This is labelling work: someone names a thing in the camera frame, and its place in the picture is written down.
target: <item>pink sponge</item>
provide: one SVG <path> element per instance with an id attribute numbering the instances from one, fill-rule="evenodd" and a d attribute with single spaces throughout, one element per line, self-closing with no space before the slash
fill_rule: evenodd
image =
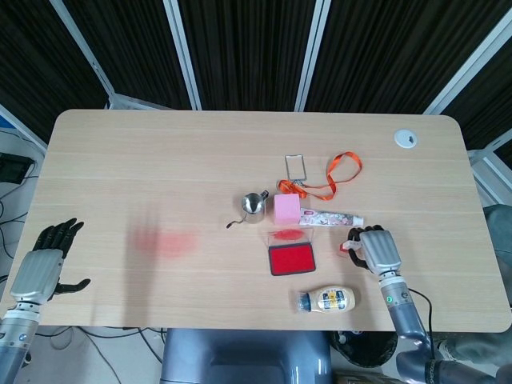
<path id="1" fill-rule="evenodd" d="M 280 226 L 298 224 L 301 219 L 301 203 L 298 194 L 274 196 L 274 223 Z"/>

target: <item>robotic arm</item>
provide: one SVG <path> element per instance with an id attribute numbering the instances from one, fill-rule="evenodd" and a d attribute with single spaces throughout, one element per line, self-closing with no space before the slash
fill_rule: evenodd
<path id="1" fill-rule="evenodd" d="M 38 237 L 34 249 L 26 254 L 19 267 L 10 294 L 16 306 L 7 311 L 0 324 L 0 382 L 14 383 L 25 355 L 39 325 L 39 308 L 54 294 L 67 294 L 83 290 L 89 279 L 77 285 L 60 284 L 62 264 L 83 227 L 73 218 L 57 226 L 46 228 Z"/>
<path id="2" fill-rule="evenodd" d="M 400 276 L 402 261 L 391 233 L 381 226 L 353 228 L 349 240 L 361 242 L 365 260 L 350 249 L 352 262 L 366 268 L 379 278 L 382 296 L 391 320 L 400 338 L 414 341 L 416 350 L 397 355 L 397 369 L 408 383 L 426 384 L 506 384 L 512 382 L 512 365 L 503 366 L 496 378 L 460 362 L 443 361 L 427 337 L 422 320 L 416 310 L 406 280 Z"/>

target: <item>bottle label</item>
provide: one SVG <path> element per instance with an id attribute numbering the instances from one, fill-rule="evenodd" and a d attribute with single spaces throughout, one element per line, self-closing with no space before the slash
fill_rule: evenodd
<path id="1" fill-rule="evenodd" d="M 345 305 L 345 295 L 340 290 L 324 290 L 318 303 L 324 310 L 344 310 Z"/>

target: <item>table surface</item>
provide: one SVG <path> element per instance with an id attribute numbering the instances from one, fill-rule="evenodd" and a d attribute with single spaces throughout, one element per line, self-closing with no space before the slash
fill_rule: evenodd
<path id="1" fill-rule="evenodd" d="M 394 132 L 418 136 L 412 150 Z M 63 283 L 91 278 L 44 306 L 42 324 L 275 330 L 392 330 L 371 273 L 338 252 L 346 228 L 314 230 L 317 269 L 270 274 L 271 215 L 226 229 L 240 198 L 286 178 L 284 156 L 303 154 L 307 182 L 352 150 L 364 169 L 336 197 L 302 207 L 363 216 L 390 230 L 409 287 L 434 304 L 436 331 L 503 331 L 510 310 L 458 124 L 445 116 L 71 110 L 54 133 L 12 273 L 48 225 L 85 222 Z M 344 160 L 341 179 L 355 169 Z M 354 289 L 344 314 L 298 313 L 297 292 Z M 426 324 L 428 306 L 414 298 Z M 12 305 L 4 294 L 1 309 Z"/>

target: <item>sauce bottle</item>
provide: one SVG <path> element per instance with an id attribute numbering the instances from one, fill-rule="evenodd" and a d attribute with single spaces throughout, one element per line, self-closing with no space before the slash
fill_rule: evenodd
<path id="1" fill-rule="evenodd" d="M 344 286 L 324 286 L 298 296 L 298 308 L 305 312 L 337 314 L 355 307 L 355 296 L 351 288 Z"/>

